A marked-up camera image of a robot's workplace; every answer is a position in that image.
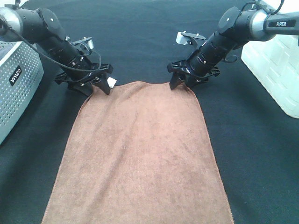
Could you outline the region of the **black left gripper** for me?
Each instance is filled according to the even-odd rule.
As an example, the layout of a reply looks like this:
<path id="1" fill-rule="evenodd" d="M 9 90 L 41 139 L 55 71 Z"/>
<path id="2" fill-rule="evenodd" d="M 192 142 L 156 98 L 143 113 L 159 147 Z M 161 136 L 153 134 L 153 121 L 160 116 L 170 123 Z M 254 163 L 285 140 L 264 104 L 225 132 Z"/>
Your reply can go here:
<path id="1" fill-rule="evenodd" d="M 77 91 L 89 97 L 93 93 L 93 87 L 90 83 L 94 83 L 105 94 L 110 94 L 110 87 L 107 82 L 107 74 L 113 72 L 113 67 L 109 63 L 103 63 L 96 70 L 67 70 L 55 77 L 57 84 L 67 83 L 68 89 Z"/>

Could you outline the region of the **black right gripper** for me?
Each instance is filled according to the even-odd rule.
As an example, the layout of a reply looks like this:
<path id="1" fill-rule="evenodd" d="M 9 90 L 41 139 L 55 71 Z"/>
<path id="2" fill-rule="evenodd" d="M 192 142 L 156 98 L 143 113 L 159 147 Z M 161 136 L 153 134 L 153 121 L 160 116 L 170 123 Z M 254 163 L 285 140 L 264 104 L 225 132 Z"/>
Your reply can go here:
<path id="1" fill-rule="evenodd" d="M 196 63 L 194 67 L 187 60 L 171 62 L 167 69 L 172 74 L 169 86 L 174 90 L 178 85 L 185 82 L 188 88 L 195 87 L 208 82 L 208 77 L 220 75 L 220 70 L 215 66 Z"/>

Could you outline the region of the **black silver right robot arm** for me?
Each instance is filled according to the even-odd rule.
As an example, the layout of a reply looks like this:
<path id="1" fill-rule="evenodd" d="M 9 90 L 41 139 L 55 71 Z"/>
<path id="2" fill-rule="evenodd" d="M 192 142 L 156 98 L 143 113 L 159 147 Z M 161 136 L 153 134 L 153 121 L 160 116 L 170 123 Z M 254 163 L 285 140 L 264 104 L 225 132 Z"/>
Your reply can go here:
<path id="1" fill-rule="evenodd" d="M 211 76 L 218 76 L 220 71 L 216 65 L 220 61 L 229 63 L 227 54 L 249 41 L 265 42 L 275 35 L 298 34 L 298 12 L 279 14 L 263 5 L 248 11 L 232 7 L 207 39 L 185 31 L 177 33 L 178 44 L 192 45 L 195 50 L 187 59 L 168 64 L 167 69 L 172 73 L 170 88 L 175 89 L 181 83 L 193 87 L 207 82 Z"/>

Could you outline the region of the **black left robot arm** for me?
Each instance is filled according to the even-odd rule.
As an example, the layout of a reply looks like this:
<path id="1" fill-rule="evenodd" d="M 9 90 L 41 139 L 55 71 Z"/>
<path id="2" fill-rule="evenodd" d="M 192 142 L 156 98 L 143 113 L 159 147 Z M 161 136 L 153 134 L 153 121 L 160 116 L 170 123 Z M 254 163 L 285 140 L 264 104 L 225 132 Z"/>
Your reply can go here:
<path id="1" fill-rule="evenodd" d="M 57 84 L 67 83 L 68 89 L 86 96 L 92 94 L 94 86 L 105 94 L 110 93 L 108 74 L 113 71 L 112 65 L 101 62 L 100 54 L 93 49 L 92 37 L 73 42 L 51 10 L 29 10 L 18 3 L 6 4 L 0 9 L 0 36 L 6 42 L 23 41 L 29 47 L 39 45 L 44 50 L 39 55 L 63 71 L 55 78 Z"/>

